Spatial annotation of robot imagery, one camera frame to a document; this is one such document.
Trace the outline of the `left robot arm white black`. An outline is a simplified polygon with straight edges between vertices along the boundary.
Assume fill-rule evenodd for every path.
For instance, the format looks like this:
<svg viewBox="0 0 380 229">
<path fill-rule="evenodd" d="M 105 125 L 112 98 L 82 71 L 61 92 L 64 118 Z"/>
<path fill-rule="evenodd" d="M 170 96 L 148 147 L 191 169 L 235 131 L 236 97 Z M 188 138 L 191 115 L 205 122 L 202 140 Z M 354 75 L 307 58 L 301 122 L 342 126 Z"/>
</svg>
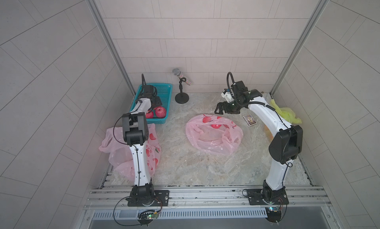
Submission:
<svg viewBox="0 0 380 229">
<path fill-rule="evenodd" d="M 123 140 L 117 142 L 128 146 L 132 154 L 134 185 L 128 200 L 136 206 L 152 206 L 154 203 L 161 205 L 162 201 L 156 196 L 147 165 L 149 129 L 146 114 L 161 106 L 162 102 L 156 87 L 147 84 L 143 74 L 141 79 L 141 89 L 135 107 L 119 118 L 122 123 Z"/>
</svg>

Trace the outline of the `playing card deck box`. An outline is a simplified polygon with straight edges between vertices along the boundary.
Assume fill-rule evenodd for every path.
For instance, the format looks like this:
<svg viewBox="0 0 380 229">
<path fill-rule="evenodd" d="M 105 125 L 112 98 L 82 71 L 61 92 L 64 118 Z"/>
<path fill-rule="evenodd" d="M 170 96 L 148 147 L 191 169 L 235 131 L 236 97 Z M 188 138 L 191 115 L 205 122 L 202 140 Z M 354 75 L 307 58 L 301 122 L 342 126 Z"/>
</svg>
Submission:
<svg viewBox="0 0 380 229">
<path fill-rule="evenodd" d="M 251 114 L 244 115 L 243 118 L 250 127 L 257 124 L 257 121 Z"/>
</svg>

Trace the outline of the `pink plastic bag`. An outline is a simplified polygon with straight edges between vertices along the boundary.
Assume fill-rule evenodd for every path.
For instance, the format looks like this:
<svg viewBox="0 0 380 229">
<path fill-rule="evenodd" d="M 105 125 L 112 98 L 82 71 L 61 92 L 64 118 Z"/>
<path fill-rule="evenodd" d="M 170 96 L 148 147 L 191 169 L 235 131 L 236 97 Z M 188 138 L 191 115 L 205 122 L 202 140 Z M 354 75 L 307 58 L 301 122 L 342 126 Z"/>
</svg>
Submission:
<svg viewBox="0 0 380 229">
<path fill-rule="evenodd" d="M 211 125 L 221 125 L 214 129 Z M 186 136 L 198 150 L 210 154 L 231 155 L 238 150 L 243 131 L 232 120 L 216 115 L 198 115 L 186 123 Z"/>
<path fill-rule="evenodd" d="M 148 171 L 149 174 L 153 176 L 160 161 L 162 148 L 157 139 L 155 124 L 149 124 L 148 130 L 149 139 L 145 151 L 147 155 Z M 106 131 L 105 139 L 102 141 L 99 150 L 109 154 L 108 161 L 118 174 L 133 182 L 135 179 L 135 171 L 132 153 L 129 146 L 121 144 L 121 141 L 122 128 L 109 128 Z"/>
</svg>

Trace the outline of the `microphone on black stand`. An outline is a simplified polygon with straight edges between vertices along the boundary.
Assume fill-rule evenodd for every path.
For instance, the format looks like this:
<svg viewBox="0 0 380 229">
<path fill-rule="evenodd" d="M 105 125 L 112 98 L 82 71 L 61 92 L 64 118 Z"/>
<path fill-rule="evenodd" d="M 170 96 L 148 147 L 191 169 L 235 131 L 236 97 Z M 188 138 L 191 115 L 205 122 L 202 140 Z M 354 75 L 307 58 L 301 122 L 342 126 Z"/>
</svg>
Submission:
<svg viewBox="0 0 380 229">
<path fill-rule="evenodd" d="M 172 70 L 172 73 L 179 78 L 179 90 L 180 92 L 175 96 L 175 101 L 179 104 L 185 104 L 190 100 L 190 97 L 187 93 L 183 91 L 183 83 L 191 85 L 191 81 L 181 73 L 178 68 Z"/>
</svg>

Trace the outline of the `yellow-green plastic bag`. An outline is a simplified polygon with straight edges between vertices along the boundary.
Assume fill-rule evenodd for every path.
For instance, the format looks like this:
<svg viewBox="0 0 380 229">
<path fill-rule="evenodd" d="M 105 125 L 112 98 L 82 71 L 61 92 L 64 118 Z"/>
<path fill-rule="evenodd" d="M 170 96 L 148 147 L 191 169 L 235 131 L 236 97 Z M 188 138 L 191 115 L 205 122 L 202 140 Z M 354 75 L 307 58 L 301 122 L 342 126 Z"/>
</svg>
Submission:
<svg viewBox="0 0 380 229">
<path fill-rule="evenodd" d="M 271 99 L 266 104 L 265 109 L 274 116 L 274 119 L 270 122 L 270 126 L 276 126 L 278 131 L 288 130 L 292 126 L 302 124 L 301 118 L 297 117 L 292 109 L 279 107 L 274 99 Z"/>
</svg>

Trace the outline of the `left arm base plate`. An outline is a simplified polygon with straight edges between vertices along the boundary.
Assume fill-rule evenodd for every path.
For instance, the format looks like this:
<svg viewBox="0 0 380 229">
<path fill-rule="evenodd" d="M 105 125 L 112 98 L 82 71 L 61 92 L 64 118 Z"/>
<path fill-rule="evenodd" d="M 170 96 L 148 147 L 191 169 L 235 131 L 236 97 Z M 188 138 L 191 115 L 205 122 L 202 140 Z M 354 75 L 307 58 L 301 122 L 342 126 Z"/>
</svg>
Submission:
<svg viewBox="0 0 380 229">
<path fill-rule="evenodd" d="M 155 190 L 148 196 L 133 196 L 132 194 L 126 199 L 129 207 L 155 207 L 168 206 L 170 196 L 169 190 Z"/>
</svg>

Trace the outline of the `pink plastic bag back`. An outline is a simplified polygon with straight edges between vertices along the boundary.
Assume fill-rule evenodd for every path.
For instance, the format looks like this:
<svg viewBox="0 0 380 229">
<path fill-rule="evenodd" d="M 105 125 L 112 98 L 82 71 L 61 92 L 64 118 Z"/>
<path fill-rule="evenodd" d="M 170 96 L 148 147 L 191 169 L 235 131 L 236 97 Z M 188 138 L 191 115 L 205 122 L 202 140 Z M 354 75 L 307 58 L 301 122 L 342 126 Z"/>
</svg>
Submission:
<svg viewBox="0 0 380 229">
<path fill-rule="evenodd" d="M 214 129 L 211 125 L 221 125 Z M 198 150 L 210 154 L 231 155 L 238 150 L 243 131 L 232 120 L 216 115 L 198 115 L 186 123 L 186 136 Z"/>
</svg>

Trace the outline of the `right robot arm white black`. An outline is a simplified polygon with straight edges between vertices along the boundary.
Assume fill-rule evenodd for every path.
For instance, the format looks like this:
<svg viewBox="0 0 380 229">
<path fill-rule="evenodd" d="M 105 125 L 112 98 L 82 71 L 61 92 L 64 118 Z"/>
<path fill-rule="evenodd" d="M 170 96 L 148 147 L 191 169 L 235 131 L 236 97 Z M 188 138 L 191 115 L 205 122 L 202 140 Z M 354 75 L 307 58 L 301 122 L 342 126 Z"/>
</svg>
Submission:
<svg viewBox="0 0 380 229">
<path fill-rule="evenodd" d="M 282 118 L 258 90 L 248 90 L 242 81 L 235 81 L 231 72 L 227 74 L 227 85 L 222 93 L 225 101 L 217 104 L 214 113 L 240 114 L 242 108 L 249 109 L 265 124 L 273 137 L 269 145 L 272 163 L 263 188 L 248 189 L 243 196 L 249 199 L 250 205 L 287 205 L 289 201 L 284 180 L 302 151 L 303 129 Z"/>
</svg>

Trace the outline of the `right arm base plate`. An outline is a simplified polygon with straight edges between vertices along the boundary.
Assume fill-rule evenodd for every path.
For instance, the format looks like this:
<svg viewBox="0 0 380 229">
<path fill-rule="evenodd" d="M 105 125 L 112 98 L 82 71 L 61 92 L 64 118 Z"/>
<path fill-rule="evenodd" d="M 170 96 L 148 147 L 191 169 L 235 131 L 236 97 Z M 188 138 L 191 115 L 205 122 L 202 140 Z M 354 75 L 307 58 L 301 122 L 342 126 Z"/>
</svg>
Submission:
<svg viewBox="0 0 380 229">
<path fill-rule="evenodd" d="M 263 189 L 245 189 L 243 195 L 248 198 L 250 205 L 288 205 L 289 200 L 284 188 L 272 190 L 271 188 Z"/>
</svg>

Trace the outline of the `aluminium rail frame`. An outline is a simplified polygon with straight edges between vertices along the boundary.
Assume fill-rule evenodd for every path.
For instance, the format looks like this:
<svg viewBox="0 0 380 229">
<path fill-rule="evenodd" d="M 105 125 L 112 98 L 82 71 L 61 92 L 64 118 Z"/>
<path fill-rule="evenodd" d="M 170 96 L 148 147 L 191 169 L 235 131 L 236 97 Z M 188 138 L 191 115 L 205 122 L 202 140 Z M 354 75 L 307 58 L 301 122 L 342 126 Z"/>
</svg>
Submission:
<svg viewBox="0 0 380 229">
<path fill-rule="evenodd" d="M 267 218 L 267 207 L 279 207 L 282 220 L 276 225 L 297 223 L 316 225 L 317 219 L 329 229 L 340 229 L 342 224 L 325 189 L 321 186 L 295 185 L 286 187 L 288 205 L 250 205 L 243 196 L 245 189 L 258 186 L 158 186 L 155 190 L 169 190 L 168 206 L 129 207 L 126 200 L 132 191 L 129 186 L 108 186 L 93 189 L 85 202 L 77 229 L 88 229 L 96 219 L 137 222 L 139 213 L 154 210 L 155 220 L 169 219 L 254 219 Z"/>
</svg>

